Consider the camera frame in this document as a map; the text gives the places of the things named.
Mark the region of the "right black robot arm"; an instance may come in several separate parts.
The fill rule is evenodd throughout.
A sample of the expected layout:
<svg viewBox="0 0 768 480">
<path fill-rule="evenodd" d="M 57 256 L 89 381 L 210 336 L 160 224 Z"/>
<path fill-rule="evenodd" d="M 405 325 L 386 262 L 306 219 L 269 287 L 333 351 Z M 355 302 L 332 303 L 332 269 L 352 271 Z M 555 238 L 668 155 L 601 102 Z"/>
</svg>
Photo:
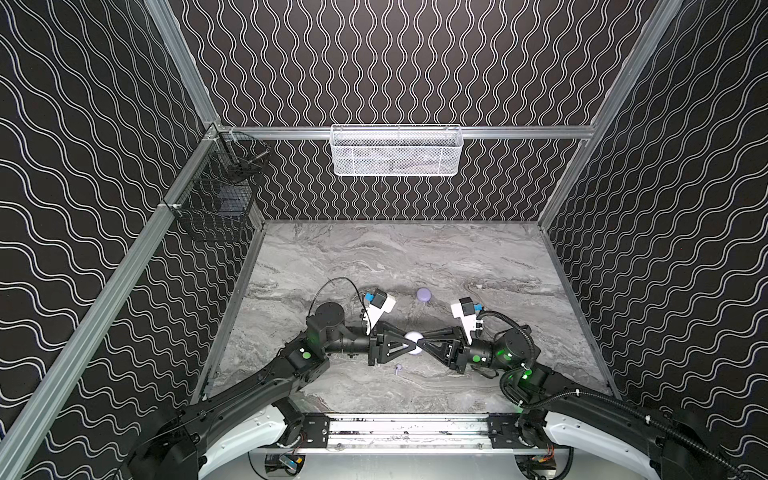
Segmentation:
<svg viewBox="0 0 768 480">
<path fill-rule="evenodd" d="M 632 406 L 538 363 L 539 349 L 525 326 L 490 340 L 458 328 L 408 339 L 451 370 L 495 371 L 502 395 L 519 412 L 517 434 L 526 445 L 581 450 L 644 479 L 747 476 L 689 415 Z"/>
</svg>

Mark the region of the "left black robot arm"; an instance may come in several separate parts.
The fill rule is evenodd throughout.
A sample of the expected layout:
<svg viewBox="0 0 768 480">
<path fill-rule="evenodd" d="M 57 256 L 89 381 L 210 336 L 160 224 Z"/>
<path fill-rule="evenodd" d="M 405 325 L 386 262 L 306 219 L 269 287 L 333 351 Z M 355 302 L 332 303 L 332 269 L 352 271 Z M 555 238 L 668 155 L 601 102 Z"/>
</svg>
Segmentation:
<svg viewBox="0 0 768 480">
<path fill-rule="evenodd" d="M 365 326 L 351 328 L 341 305 L 320 305 L 257 373 L 189 407 L 158 411 L 123 471 L 133 479 L 203 479 L 253 449 L 300 445 L 305 416 L 290 397 L 328 370 L 330 354 L 364 353 L 376 365 L 420 349 L 420 336 L 379 321 L 380 311 L 367 306 Z"/>
</svg>

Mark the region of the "purple earbud charging case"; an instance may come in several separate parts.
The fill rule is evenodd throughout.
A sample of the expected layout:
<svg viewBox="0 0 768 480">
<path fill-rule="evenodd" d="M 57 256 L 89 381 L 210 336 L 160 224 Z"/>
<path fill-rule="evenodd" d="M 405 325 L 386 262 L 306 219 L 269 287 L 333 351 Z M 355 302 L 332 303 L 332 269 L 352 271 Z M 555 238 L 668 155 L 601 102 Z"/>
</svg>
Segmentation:
<svg viewBox="0 0 768 480">
<path fill-rule="evenodd" d="M 424 303 L 427 303 L 432 298 L 431 291 L 426 287 L 421 287 L 416 291 L 416 298 Z"/>
</svg>

